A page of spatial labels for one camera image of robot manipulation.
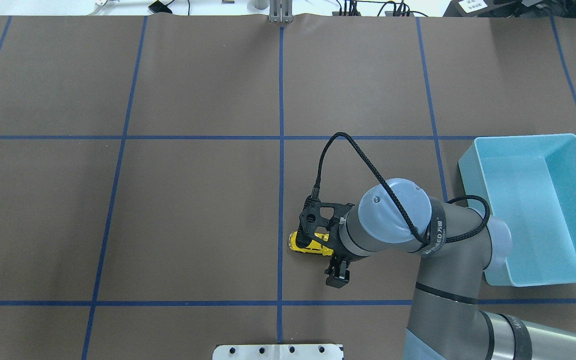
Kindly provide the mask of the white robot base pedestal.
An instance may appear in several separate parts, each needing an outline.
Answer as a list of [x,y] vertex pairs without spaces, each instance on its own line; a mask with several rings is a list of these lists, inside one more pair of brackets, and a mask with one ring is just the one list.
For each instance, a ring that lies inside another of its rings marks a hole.
[[334,343],[223,344],[213,360],[344,360],[343,346]]

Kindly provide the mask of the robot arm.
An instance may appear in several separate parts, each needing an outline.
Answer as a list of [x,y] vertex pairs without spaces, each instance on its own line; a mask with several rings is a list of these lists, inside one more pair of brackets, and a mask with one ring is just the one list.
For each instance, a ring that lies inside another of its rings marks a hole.
[[512,237],[480,196],[483,210],[428,196],[416,183],[392,178],[359,205],[332,203],[327,285],[349,283],[350,262],[387,249],[420,258],[406,326],[406,360],[576,360],[576,333],[480,310],[485,271],[498,269]]

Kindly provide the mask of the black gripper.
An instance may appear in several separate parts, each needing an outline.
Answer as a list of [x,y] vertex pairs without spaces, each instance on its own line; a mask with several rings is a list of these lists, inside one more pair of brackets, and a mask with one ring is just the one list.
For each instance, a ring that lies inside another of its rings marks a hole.
[[334,289],[342,289],[350,282],[350,253],[345,248],[341,239],[341,226],[345,224],[348,217],[346,211],[343,215],[334,216],[328,230],[327,248],[333,250],[327,268],[324,270],[326,275],[326,285]]

